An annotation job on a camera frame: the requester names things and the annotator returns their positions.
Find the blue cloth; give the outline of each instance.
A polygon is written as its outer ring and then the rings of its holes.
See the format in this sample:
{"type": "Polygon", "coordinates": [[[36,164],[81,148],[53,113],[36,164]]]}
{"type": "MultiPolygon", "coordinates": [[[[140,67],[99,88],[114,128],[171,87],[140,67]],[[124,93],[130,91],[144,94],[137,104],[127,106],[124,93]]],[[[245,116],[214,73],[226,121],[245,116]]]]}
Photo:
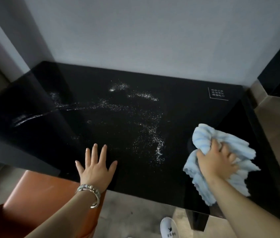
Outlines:
{"type": "MultiPolygon", "coordinates": [[[[251,162],[251,160],[256,157],[256,151],[249,148],[249,143],[245,140],[242,140],[234,135],[215,130],[207,124],[199,124],[198,127],[195,128],[192,140],[196,148],[200,149],[203,154],[207,154],[210,150],[212,138],[217,139],[219,144],[220,142],[228,144],[230,151],[237,155],[234,163],[238,164],[239,170],[227,181],[243,195],[250,196],[245,184],[245,179],[250,171],[260,170],[258,166],[251,162]]],[[[208,206],[211,206],[216,202],[216,200],[209,190],[206,180],[199,169],[196,152],[197,149],[189,155],[183,171],[193,178],[192,183],[195,185],[198,193],[205,203],[208,206]]]]}

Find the black table leg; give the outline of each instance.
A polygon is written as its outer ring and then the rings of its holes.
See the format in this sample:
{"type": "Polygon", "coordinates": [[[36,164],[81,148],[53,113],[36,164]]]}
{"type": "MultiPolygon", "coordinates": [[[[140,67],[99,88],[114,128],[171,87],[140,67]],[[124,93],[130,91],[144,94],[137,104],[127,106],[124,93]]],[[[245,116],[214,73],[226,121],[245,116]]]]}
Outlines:
{"type": "Polygon", "coordinates": [[[209,215],[185,210],[192,230],[204,231],[209,215]]]}

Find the orange leather seat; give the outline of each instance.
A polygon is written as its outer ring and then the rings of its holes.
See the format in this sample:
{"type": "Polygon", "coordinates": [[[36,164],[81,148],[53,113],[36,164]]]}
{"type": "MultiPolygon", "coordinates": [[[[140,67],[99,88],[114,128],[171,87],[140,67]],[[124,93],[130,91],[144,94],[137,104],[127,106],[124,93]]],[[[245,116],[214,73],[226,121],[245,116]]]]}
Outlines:
{"type": "MultiPolygon", "coordinates": [[[[0,205],[0,237],[21,238],[42,224],[74,195],[79,183],[27,170],[7,201],[0,205]]],[[[92,237],[102,208],[86,214],[77,237],[92,237]]]]}

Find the person's left hand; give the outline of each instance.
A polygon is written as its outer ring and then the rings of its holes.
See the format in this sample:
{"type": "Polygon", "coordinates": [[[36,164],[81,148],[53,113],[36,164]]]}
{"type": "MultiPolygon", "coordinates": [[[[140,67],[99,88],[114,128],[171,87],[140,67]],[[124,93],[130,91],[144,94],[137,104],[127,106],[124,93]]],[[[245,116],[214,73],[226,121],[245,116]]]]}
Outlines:
{"type": "Polygon", "coordinates": [[[109,169],[106,168],[106,152],[107,145],[104,145],[98,162],[97,144],[94,144],[90,157],[90,149],[86,149],[85,154],[85,169],[79,161],[75,161],[78,170],[81,185],[92,185],[99,190],[100,193],[104,192],[110,184],[117,168],[118,161],[113,161],[109,169]]]}

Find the shoe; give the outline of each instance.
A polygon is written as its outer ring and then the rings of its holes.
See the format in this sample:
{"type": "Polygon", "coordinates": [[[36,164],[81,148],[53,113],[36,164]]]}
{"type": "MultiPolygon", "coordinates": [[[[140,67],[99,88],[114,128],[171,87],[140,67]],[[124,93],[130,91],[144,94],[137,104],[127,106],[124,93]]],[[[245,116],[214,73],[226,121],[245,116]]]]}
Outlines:
{"type": "Polygon", "coordinates": [[[170,217],[164,217],[160,223],[160,232],[162,238],[179,238],[178,228],[174,220],[170,217]]]}

